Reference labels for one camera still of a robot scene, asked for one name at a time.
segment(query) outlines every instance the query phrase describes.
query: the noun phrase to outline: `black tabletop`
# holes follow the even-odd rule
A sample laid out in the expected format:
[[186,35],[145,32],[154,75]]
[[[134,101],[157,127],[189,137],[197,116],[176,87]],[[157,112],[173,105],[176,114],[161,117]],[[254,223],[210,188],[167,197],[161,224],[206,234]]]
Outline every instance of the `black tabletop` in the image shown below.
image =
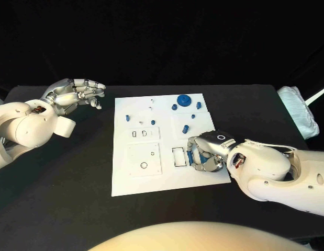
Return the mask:
[[[17,87],[7,102],[47,87]],[[235,223],[301,239],[324,235],[324,217],[251,199],[232,183],[112,197],[115,98],[203,93],[215,127],[238,138],[309,149],[273,86],[109,86],[103,109],[82,106],[69,139],[0,170],[0,250],[86,250],[158,223]]]

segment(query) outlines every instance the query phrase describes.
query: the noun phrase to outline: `robotic arm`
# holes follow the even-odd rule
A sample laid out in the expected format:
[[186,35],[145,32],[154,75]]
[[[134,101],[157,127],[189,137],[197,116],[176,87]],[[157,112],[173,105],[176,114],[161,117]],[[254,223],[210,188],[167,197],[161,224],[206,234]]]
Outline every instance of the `robotic arm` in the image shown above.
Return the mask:
[[0,105],[0,168],[44,145],[54,133],[70,137],[76,122],[63,116],[79,105],[102,109],[96,96],[105,96],[105,89],[99,82],[66,78],[50,86],[40,100]]
[[[195,163],[195,145],[202,164]],[[290,151],[281,153],[273,147]],[[252,199],[280,202],[324,216],[324,152],[252,140],[238,142],[226,132],[212,131],[189,139],[187,154],[199,171],[218,172],[226,166]]]

